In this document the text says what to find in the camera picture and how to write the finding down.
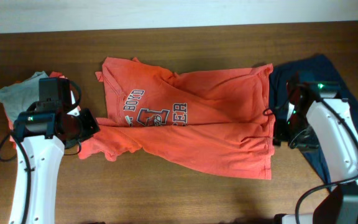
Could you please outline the orange printed t-shirt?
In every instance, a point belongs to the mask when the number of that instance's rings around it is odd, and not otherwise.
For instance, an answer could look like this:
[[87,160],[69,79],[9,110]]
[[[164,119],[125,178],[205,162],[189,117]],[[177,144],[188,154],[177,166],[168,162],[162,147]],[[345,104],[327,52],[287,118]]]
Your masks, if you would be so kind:
[[207,174],[270,179],[271,64],[178,74],[137,59],[108,57],[96,78],[108,115],[79,154],[115,161],[140,149]]

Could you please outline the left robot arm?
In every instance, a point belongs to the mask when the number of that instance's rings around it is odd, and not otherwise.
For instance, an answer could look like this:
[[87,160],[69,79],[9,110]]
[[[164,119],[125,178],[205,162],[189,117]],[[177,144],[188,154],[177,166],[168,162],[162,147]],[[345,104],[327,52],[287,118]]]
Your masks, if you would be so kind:
[[65,150],[99,132],[79,86],[66,78],[39,80],[39,100],[21,112],[10,133],[17,177],[9,223],[54,223],[57,177]]

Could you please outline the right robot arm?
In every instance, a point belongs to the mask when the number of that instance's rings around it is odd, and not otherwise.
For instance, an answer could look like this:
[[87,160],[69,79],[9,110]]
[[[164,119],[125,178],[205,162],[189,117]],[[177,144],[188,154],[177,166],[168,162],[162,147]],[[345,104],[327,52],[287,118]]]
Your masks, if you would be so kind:
[[273,143],[291,149],[321,149],[331,181],[306,191],[293,214],[275,215],[274,223],[358,223],[358,133],[349,101],[336,82],[317,81],[298,72],[286,84],[285,119],[274,126]]

